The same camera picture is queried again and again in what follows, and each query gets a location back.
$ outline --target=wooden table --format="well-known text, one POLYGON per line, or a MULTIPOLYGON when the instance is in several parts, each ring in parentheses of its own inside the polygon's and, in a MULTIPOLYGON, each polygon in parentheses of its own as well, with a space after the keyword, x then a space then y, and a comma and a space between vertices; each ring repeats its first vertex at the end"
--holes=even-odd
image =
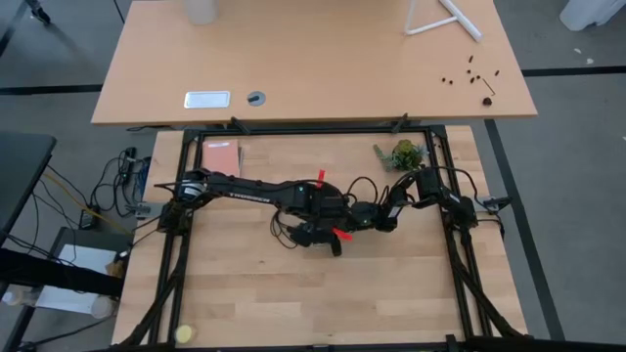
MULTIPOLYGON (((222 0, 209 25, 190 24, 180 0, 133 1, 92 122, 536 115, 493 0, 455 2, 482 42, 458 23, 405 36, 408 0, 222 0), (482 79, 470 83, 477 75, 495 96, 482 79), (189 91, 230 91, 230 106, 186 110, 189 91), (253 91, 266 94, 261 107, 248 104, 253 91)), ((413 24, 449 16, 420 0, 413 24)))
MULTIPOLYGON (((447 133, 455 166, 470 172, 479 193, 488 195, 470 128, 451 126, 447 133)), ((145 201, 169 200, 153 184, 175 180, 182 136, 158 133, 145 201)), ((390 150, 407 138, 419 144, 424 135, 240 137, 242 177, 281 182, 315 178, 323 168, 326 181, 342 190, 359 175, 382 188, 400 174, 382 171, 372 144, 390 150)), ((468 179, 460 176, 459 183, 470 195, 468 179)), ((353 193, 373 196, 367 183, 353 193)), ((327 246, 283 248, 269 233, 273 212, 272 206, 226 198, 197 211, 180 322, 198 336, 186 347, 428 342, 447 333, 463 338, 436 206, 404 210, 390 234, 355 234, 338 258, 327 246)), ((485 293, 514 328, 525 331, 497 225, 483 222, 471 233, 485 293)), ((163 240, 152 235, 133 248, 113 342, 132 331, 155 296, 163 240)), ((168 308, 163 316, 169 317, 168 308)))

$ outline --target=green plant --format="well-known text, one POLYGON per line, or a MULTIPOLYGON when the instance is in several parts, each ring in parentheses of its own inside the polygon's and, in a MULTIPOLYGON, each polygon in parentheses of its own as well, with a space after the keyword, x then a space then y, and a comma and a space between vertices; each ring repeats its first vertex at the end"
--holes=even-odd
POLYGON ((399 171, 418 169, 424 157, 428 155, 424 146, 414 146, 409 140, 399 141, 391 155, 384 154, 378 145, 374 145, 374 151, 387 172, 393 169, 399 171))

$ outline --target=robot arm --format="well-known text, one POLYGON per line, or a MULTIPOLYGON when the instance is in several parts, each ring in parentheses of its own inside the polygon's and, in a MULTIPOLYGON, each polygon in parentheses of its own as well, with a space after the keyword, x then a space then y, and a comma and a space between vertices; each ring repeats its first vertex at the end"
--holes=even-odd
POLYGON ((452 214, 459 227, 474 227, 476 215, 467 197, 455 195, 444 187, 438 170, 422 168, 401 177, 380 203, 356 201, 328 183, 315 180, 287 181, 271 184, 219 172, 197 169, 186 172, 172 200, 163 207, 158 227, 165 231, 189 230, 189 214, 216 198, 236 198, 274 205, 278 210, 303 220, 296 227, 287 226, 290 238, 302 246, 329 243, 333 255, 341 255, 338 237, 361 230, 377 229, 391 232, 403 207, 417 209, 440 204, 452 214), (407 190, 417 185, 419 200, 414 201, 407 190))

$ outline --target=yellow cable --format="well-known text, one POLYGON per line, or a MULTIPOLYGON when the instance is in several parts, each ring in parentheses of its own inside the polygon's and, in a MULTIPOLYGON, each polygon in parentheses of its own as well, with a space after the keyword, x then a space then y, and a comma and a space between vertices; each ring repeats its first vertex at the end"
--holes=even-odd
POLYGON ((124 234, 127 235, 133 235, 130 231, 124 229, 121 225, 117 224, 116 222, 112 221, 111 219, 107 219, 106 217, 98 214, 97 212, 91 210, 90 208, 88 208, 86 205, 83 205, 80 203, 80 201, 78 201, 72 194, 71 192, 67 189, 67 187, 62 184, 59 180, 57 180, 56 178, 48 175, 48 174, 43 174, 45 177, 47 177, 50 181, 54 182, 57 184, 57 186, 61 187, 61 189, 71 198, 71 200, 73 200, 78 206, 80 206, 80 208, 82 208, 83 210, 85 210, 86 212, 90 213, 91 215, 102 219, 105 222, 108 222, 109 224, 111 224, 111 226, 115 227, 116 229, 118 229, 119 231, 123 232, 124 234))

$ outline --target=white stand leg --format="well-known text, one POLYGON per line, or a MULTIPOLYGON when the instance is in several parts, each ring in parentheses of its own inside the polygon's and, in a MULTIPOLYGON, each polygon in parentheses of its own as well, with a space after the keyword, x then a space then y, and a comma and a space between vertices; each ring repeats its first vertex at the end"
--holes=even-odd
POLYGON ((461 12, 461 10, 459 10, 459 8, 454 3, 452 3, 452 0, 439 0, 441 5, 448 9, 448 11, 453 15, 451 18, 424 25, 419 28, 411 29, 411 19, 413 18, 413 13, 415 12, 417 2, 417 0, 411 0, 411 6, 409 7, 407 21, 404 24, 404 32, 406 35, 422 33, 429 29, 437 28, 443 24, 458 21, 475 41, 479 42, 482 39, 482 33, 480 32, 480 30, 478 30, 478 28, 473 25, 473 23, 461 12))
POLYGON ((560 20, 569 30, 582 30, 589 24, 607 23, 625 4, 626 0, 569 0, 560 20))

